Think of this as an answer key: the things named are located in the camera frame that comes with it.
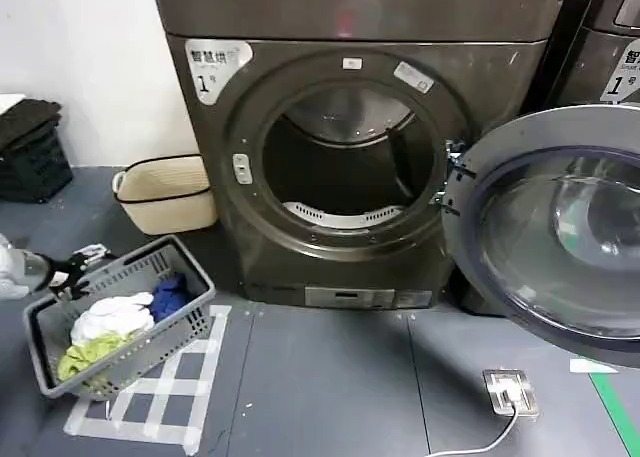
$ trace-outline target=clothes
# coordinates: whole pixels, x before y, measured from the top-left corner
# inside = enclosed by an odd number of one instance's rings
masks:
[[[149,292],[99,300],[73,324],[71,343],[83,346],[107,334],[124,338],[152,328],[153,317],[145,307],[152,301],[153,296]]]
[[[87,342],[86,345],[72,345],[60,359],[58,378],[64,382],[82,372],[94,362],[110,354],[118,347],[126,344],[135,335],[121,337],[118,334],[106,334]]]
[[[154,289],[153,302],[149,306],[151,315],[156,322],[169,317],[191,300],[187,290],[187,279],[184,274],[176,274],[167,279]]]

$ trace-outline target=gray plastic basket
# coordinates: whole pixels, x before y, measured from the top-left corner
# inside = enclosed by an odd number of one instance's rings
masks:
[[[58,362],[71,345],[69,334],[82,312],[105,297],[149,292],[158,282],[176,272],[186,276],[189,292],[197,297],[71,379],[58,380]],[[93,400],[113,398],[121,389],[211,329],[208,304],[215,297],[215,287],[173,235],[111,262],[85,276],[83,281],[89,282],[86,297],[62,303],[48,296],[24,311],[31,359],[40,390],[47,397],[72,393]]]

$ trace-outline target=front-load washing machine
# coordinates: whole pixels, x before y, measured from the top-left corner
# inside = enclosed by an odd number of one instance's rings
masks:
[[[157,3],[247,295],[427,306],[447,175],[517,115],[562,0]]]
[[[425,305],[455,261],[527,330],[640,367],[640,108],[512,118],[561,2],[158,0],[248,295]]]
[[[580,1],[575,14],[584,15],[568,52],[558,56],[545,106],[640,102],[640,0]]]

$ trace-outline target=green tape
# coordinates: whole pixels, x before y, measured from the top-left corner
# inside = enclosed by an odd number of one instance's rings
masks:
[[[607,409],[622,443],[627,448],[629,456],[640,457],[640,434],[633,427],[633,422],[624,410],[622,401],[613,390],[609,376],[607,374],[589,374],[589,377],[604,404],[604,408]]]

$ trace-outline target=floor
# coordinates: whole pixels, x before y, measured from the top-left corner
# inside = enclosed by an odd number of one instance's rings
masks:
[[[150,239],[113,201],[113,173],[77,169],[47,205],[0,202],[0,231],[53,257],[94,242],[116,254],[142,245]],[[232,306],[198,455],[421,457],[482,446],[505,424],[482,379],[500,367],[527,372],[541,414],[486,455],[629,455],[589,377],[569,372],[572,355],[507,320],[448,306],[362,313],[249,302],[220,226],[180,238],[220,290],[217,303]],[[0,455],[184,455],[175,445],[65,434],[75,399],[38,392],[20,316],[27,301],[0,304]],[[610,377],[636,428],[639,376]]]

